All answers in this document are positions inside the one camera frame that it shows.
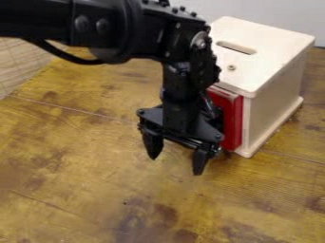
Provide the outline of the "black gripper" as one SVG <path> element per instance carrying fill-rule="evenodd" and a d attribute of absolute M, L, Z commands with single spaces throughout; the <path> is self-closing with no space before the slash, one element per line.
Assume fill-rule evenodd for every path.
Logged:
<path fill-rule="evenodd" d="M 162 103 L 138 110 L 138 130 L 150 159 L 164 150 L 164 141 L 172 140 L 194 149 L 192 172 L 201 176 L 206 165 L 222 148 L 224 134 L 218 128 L 221 112 L 206 93 L 185 100 L 162 97 Z"/>

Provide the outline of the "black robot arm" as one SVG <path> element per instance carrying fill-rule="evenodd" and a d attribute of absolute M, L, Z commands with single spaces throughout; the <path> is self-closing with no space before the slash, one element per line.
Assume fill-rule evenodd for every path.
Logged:
<path fill-rule="evenodd" d="M 208 95 L 221 73 L 210 31 L 197 13 L 169 0 L 0 0 L 0 37 L 81 65 L 134 58 L 162 64 L 162 103 L 138 111 L 138 130 L 153 159 L 166 140 L 194 149 L 194 175 L 224 140 L 222 111 Z"/>

